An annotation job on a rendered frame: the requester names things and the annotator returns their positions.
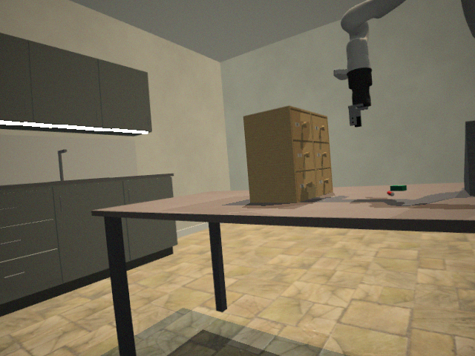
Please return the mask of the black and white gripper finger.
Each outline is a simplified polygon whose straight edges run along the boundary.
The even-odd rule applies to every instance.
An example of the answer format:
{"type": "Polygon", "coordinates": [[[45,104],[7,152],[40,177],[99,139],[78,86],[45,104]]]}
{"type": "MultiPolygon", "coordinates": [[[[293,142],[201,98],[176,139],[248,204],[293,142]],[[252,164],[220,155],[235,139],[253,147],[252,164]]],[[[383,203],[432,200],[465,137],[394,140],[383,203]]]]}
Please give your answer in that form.
{"type": "Polygon", "coordinates": [[[356,118],[356,108],[362,107],[364,104],[357,104],[357,105],[351,105],[348,106],[349,108],[349,117],[350,117],[350,126],[351,125],[357,125],[357,118],[356,118]]]}
{"type": "Polygon", "coordinates": [[[368,107],[356,108],[357,125],[355,127],[361,127],[361,110],[367,110],[368,107]]]}

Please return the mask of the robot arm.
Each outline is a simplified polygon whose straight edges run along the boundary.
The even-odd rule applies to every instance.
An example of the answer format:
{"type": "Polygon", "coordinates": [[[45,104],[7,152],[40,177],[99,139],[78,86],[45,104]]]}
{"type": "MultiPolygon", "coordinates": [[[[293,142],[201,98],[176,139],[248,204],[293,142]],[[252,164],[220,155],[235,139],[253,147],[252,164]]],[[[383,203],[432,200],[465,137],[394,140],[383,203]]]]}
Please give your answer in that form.
{"type": "MultiPolygon", "coordinates": [[[[341,19],[341,27],[350,35],[350,41],[347,43],[347,58],[360,53],[369,55],[368,20],[380,19],[404,1],[406,0],[367,0],[349,9],[341,19]]],[[[461,3],[465,20],[475,38],[475,0],[461,0],[461,3]]]]}

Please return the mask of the wooden drawer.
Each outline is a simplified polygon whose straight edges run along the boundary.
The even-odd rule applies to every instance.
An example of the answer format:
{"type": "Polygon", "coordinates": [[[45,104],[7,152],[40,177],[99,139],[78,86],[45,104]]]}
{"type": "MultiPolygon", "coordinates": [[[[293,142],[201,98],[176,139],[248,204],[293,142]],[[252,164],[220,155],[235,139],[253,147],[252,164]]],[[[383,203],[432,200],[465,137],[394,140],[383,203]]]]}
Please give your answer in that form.
{"type": "Polygon", "coordinates": [[[291,111],[292,137],[312,139],[311,119],[307,113],[291,111]]]}
{"type": "Polygon", "coordinates": [[[315,170],[315,172],[316,172],[318,195],[332,191],[331,170],[321,169],[321,170],[315,170]]]}
{"type": "Polygon", "coordinates": [[[295,176],[298,200],[316,196],[314,171],[295,172],[295,176]]]}
{"type": "Polygon", "coordinates": [[[314,143],[315,166],[330,166],[330,150],[329,144],[314,143]]]}
{"type": "Polygon", "coordinates": [[[313,115],[311,116],[313,139],[329,141],[327,131],[327,119],[313,115]]]}
{"type": "Polygon", "coordinates": [[[295,169],[314,168],[313,146],[311,142],[293,142],[295,169]],[[310,156],[311,153],[311,156],[310,156]]]}

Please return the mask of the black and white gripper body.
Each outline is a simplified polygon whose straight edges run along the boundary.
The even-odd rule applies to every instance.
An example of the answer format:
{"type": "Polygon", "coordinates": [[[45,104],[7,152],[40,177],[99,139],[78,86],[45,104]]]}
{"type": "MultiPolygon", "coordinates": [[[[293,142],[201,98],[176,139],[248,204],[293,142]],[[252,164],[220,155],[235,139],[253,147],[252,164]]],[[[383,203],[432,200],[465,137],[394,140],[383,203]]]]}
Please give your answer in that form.
{"type": "Polygon", "coordinates": [[[334,77],[340,80],[348,79],[349,89],[352,90],[353,105],[364,104],[371,106],[370,86],[372,83],[370,57],[366,53],[353,55],[347,59],[347,69],[335,69],[334,77]],[[348,76],[348,78],[347,78],[348,76]]]}

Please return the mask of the small brown wooden chest of drawers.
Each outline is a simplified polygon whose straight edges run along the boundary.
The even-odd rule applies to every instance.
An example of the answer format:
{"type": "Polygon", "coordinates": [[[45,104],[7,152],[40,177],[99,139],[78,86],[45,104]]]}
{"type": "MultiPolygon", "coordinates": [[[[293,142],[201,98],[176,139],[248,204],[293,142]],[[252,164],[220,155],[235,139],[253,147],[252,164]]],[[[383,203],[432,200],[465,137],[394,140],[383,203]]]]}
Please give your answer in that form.
{"type": "Polygon", "coordinates": [[[314,142],[327,143],[328,140],[302,139],[292,137],[291,110],[327,119],[327,116],[313,113],[293,106],[276,108],[269,111],[254,113],[243,117],[246,160],[249,179],[250,202],[302,202],[314,197],[333,192],[333,179],[330,166],[316,167],[314,142]],[[307,141],[309,140],[309,141],[307,141]],[[314,168],[295,169],[293,141],[311,142],[313,146],[314,168]],[[319,194],[317,192],[315,170],[330,169],[332,191],[319,194]],[[314,171],[316,196],[298,200],[295,172],[314,171]]]}

